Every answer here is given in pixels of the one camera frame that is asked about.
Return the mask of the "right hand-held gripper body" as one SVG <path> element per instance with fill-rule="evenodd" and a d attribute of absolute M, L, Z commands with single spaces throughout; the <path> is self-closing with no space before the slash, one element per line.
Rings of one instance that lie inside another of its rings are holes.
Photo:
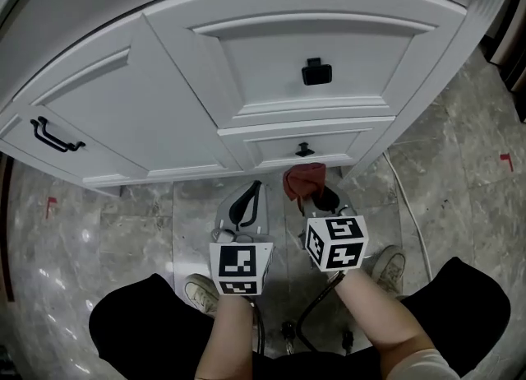
<path fill-rule="evenodd" d="M 359 268 L 369 241 L 364 217 L 356 211 L 354 214 L 329 212 L 321 218 L 303 217 L 303 231 L 299 235 L 302 250 L 322 272 Z"/>

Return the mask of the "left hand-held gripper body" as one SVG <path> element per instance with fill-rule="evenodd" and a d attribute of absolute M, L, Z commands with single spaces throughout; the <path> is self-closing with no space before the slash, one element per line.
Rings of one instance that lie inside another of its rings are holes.
<path fill-rule="evenodd" d="M 216 228 L 212 231 L 210 267 L 212 280 L 221 295 L 261 295 L 274 251 L 269 228 Z"/>

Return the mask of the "dark red cloth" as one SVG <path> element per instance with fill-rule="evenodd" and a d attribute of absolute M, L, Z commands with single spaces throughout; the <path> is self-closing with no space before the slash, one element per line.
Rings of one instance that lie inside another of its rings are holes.
<path fill-rule="evenodd" d="M 290 201 L 319 198 L 325 189 L 325 175 L 322 163 L 294 165 L 283 175 L 284 192 Z"/>

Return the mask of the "small white drawer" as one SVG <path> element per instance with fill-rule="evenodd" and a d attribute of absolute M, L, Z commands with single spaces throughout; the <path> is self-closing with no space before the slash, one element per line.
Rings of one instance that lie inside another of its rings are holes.
<path fill-rule="evenodd" d="M 354 165 L 392 124 L 393 117 L 332 118 L 219 129 L 218 135 L 245 171 L 311 162 Z M 295 155 L 307 142 L 314 155 Z"/>

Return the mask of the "large white drawer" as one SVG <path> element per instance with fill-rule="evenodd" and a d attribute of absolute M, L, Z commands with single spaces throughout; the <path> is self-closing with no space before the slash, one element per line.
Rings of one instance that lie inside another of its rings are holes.
<path fill-rule="evenodd" d="M 165 0 L 145 17 L 221 128 L 393 117 L 464 20 L 448 0 Z M 332 82 L 305 86 L 308 58 Z"/>

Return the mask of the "person's left forearm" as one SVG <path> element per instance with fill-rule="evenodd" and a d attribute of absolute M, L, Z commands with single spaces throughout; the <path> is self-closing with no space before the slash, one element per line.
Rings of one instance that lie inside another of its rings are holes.
<path fill-rule="evenodd" d="M 252 380 L 252 323 L 245 298 L 222 295 L 195 380 Z"/>

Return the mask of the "person's right forearm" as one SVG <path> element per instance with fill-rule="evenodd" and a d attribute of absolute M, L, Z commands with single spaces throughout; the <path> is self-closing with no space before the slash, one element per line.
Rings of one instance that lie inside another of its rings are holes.
<path fill-rule="evenodd" d="M 409 356 L 434 348 L 417 319 L 365 272 L 359 269 L 348 271 L 335 289 L 378 351 L 383 379 L 387 379 L 393 368 Z"/>

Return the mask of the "person's left shoe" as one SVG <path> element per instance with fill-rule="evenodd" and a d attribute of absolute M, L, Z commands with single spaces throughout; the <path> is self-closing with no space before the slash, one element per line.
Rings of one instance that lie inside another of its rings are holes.
<path fill-rule="evenodd" d="M 215 317 L 219 293 L 214 282 L 201 274 L 191 274 L 184 280 L 184 293 L 188 301 L 201 313 Z"/>

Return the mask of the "person's right shoe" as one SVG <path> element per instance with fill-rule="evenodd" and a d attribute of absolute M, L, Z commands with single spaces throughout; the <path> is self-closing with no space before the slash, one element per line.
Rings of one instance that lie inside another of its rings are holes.
<path fill-rule="evenodd" d="M 404 250 L 397 245 L 390 245 L 374 259 L 367 274 L 389 296 L 398 299 L 402 297 L 405 266 Z"/>

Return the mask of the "person's left leg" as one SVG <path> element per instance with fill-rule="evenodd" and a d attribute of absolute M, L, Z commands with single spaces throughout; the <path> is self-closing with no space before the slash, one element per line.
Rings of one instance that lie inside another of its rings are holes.
<path fill-rule="evenodd" d="M 99 357 L 126 380 L 195 380 L 215 317 L 153 274 L 101 299 L 89 331 Z M 263 377 L 268 361 L 252 350 L 252 380 Z"/>

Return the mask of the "white cabinet door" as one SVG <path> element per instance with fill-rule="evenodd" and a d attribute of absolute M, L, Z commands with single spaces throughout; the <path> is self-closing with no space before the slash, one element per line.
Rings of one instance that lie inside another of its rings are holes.
<path fill-rule="evenodd" d="M 62 153 L 34 136 L 39 134 L 67 148 Z M 89 188 L 120 186 L 144 178 L 146 169 L 111 151 L 63 118 L 43 107 L 0 119 L 0 150 L 56 178 Z"/>
<path fill-rule="evenodd" d="M 142 15 L 66 51 L 13 104 L 16 113 L 46 108 L 146 169 L 137 181 L 238 170 L 209 114 Z"/>

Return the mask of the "person's right leg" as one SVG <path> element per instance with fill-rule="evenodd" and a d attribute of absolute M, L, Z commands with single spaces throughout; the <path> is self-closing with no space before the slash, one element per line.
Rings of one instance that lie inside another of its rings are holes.
<path fill-rule="evenodd" d="M 511 313 L 499 284 L 457 257 L 402 304 L 460 377 L 473 371 L 496 345 Z"/>

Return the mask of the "person's white sleeve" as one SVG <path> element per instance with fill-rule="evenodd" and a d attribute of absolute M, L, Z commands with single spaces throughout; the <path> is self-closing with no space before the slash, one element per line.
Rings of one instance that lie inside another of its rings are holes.
<path fill-rule="evenodd" d="M 420 350 L 393 367 L 386 380 L 461 380 L 436 349 Z"/>

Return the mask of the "brown wooden step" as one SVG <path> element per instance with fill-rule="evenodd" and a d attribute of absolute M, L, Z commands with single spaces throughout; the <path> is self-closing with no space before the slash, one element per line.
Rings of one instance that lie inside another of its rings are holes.
<path fill-rule="evenodd" d="M 15 301 L 9 267 L 7 244 L 7 215 L 14 159 L 0 153 L 0 298 Z"/>

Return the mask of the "dark wooden door frame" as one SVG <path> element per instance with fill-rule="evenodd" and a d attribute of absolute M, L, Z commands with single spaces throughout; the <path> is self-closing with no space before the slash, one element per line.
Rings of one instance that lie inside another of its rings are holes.
<path fill-rule="evenodd" d="M 526 124 L 526 0 L 505 0 L 485 42 L 485 58 L 498 67 L 519 121 Z"/>

